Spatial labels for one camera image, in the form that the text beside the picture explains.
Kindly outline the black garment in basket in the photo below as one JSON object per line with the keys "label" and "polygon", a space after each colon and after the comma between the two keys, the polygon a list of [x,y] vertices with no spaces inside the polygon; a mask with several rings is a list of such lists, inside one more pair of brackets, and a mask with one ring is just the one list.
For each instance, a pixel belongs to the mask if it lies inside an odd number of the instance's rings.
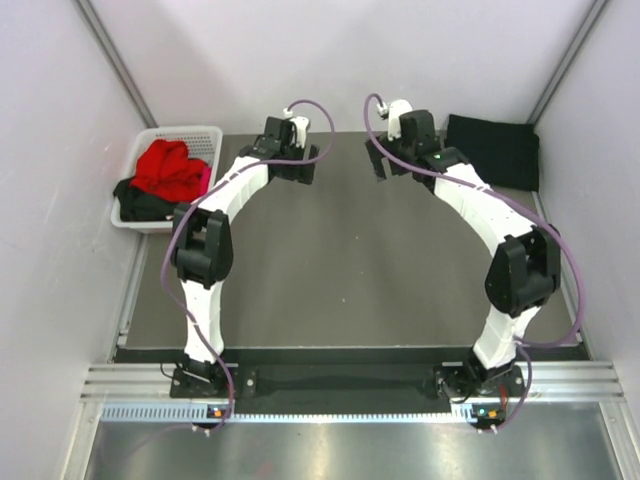
{"label": "black garment in basket", "polygon": [[120,204],[117,217],[124,222],[166,221],[174,214],[176,202],[169,202],[131,184],[132,178],[119,181],[113,196]]}

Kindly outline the white plastic laundry basket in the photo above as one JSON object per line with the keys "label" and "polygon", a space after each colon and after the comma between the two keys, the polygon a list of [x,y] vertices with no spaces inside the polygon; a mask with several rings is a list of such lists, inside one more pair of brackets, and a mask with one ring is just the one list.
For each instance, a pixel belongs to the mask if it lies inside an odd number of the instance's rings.
{"label": "white plastic laundry basket", "polygon": [[145,234],[170,231],[174,207],[197,199],[212,184],[222,140],[222,130],[208,125],[139,133],[129,153],[129,173],[113,191],[112,225]]}

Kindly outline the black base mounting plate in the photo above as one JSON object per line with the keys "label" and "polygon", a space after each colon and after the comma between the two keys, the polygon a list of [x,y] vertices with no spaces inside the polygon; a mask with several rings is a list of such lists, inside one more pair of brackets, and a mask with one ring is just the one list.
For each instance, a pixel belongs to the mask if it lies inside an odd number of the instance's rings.
{"label": "black base mounting plate", "polygon": [[428,399],[518,396],[525,380],[518,367],[481,383],[460,363],[452,364],[243,364],[232,367],[237,400],[277,392],[409,391]]}

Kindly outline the aluminium frame rail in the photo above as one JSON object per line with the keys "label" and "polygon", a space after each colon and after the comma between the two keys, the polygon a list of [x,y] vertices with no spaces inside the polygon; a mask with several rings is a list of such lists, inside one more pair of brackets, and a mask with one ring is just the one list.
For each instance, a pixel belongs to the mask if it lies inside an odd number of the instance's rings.
{"label": "aluminium frame rail", "polygon": [[90,367],[82,399],[89,401],[146,402],[183,399],[222,402],[266,397],[283,391],[312,395],[338,393],[374,395],[410,393],[440,398],[449,389],[456,399],[495,397],[501,385],[512,397],[530,401],[591,402],[620,399],[622,387],[612,365],[595,361],[518,362],[512,369],[472,392],[457,363],[423,364],[264,364],[244,363],[231,369],[234,385],[225,378],[212,382],[176,368],[168,373],[151,364],[105,364]]}

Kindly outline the red t shirt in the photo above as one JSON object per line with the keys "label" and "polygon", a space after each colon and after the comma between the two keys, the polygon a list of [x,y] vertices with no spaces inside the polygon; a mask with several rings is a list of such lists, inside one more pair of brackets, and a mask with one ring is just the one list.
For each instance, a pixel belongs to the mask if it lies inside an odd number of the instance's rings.
{"label": "red t shirt", "polygon": [[131,184],[169,202],[197,199],[207,163],[191,157],[184,141],[156,139],[138,158]]}

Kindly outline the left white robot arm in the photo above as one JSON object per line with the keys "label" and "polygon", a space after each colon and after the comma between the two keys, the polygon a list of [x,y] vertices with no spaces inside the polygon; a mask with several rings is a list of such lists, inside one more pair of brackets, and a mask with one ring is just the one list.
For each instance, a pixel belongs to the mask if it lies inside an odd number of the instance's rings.
{"label": "left white robot arm", "polygon": [[269,117],[264,132],[239,151],[229,170],[194,203],[176,208],[171,264],[184,294],[187,341],[173,374],[173,397],[223,397],[228,377],[221,363],[221,293],[233,260],[231,223],[275,178],[310,184],[315,145],[306,146],[310,120],[287,111]]}

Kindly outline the pink garment in basket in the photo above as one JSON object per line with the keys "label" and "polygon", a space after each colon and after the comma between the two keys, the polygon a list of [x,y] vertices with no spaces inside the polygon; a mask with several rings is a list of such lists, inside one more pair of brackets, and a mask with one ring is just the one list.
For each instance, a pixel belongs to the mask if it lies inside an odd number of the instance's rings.
{"label": "pink garment in basket", "polygon": [[203,196],[209,190],[209,183],[211,180],[212,168],[206,166],[202,169],[200,175],[200,187],[199,187],[199,195]]}

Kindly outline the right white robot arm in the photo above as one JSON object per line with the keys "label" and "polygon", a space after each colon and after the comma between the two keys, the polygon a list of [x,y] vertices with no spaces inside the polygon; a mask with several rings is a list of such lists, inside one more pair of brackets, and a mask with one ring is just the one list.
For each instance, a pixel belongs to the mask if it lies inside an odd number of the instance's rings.
{"label": "right white robot arm", "polygon": [[483,330],[442,391],[461,403],[498,389],[513,366],[516,347],[560,286],[560,247],[554,236],[497,197],[455,147],[443,147],[427,110],[404,100],[378,102],[386,132],[371,136],[366,148],[375,175],[410,174],[449,205],[482,240],[492,261],[484,289],[490,309]]}

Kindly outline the black t shirt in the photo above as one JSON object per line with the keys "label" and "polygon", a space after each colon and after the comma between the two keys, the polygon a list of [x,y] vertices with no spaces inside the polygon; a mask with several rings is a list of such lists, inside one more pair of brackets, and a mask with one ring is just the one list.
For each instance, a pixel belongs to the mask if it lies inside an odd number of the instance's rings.
{"label": "black t shirt", "polygon": [[540,139],[531,124],[450,114],[445,144],[460,150],[486,183],[521,191],[539,190]]}

